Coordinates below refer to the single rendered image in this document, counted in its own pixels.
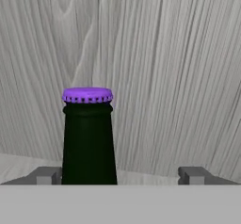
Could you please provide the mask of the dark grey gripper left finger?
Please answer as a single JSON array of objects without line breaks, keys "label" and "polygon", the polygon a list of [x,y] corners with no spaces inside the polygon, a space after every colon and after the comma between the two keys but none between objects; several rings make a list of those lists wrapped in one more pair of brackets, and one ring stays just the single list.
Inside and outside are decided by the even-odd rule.
[{"label": "dark grey gripper left finger", "polygon": [[38,167],[28,175],[5,182],[5,185],[61,184],[61,167]]}]

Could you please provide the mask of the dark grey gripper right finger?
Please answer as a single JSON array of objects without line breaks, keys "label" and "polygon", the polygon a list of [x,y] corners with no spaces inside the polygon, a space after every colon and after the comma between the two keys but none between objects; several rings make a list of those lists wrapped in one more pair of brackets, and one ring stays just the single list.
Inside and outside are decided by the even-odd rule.
[{"label": "dark grey gripper right finger", "polygon": [[206,184],[206,185],[219,185],[235,184],[217,176],[212,175],[203,167],[179,167],[178,168],[179,180],[178,184]]}]

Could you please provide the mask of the dark beer bottle purple cap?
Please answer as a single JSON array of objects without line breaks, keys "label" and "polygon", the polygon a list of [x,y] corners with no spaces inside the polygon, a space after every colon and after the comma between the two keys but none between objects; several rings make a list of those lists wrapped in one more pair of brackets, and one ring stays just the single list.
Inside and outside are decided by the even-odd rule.
[{"label": "dark beer bottle purple cap", "polygon": [[62,184],[117,184],[110,88],[65,88]]}]

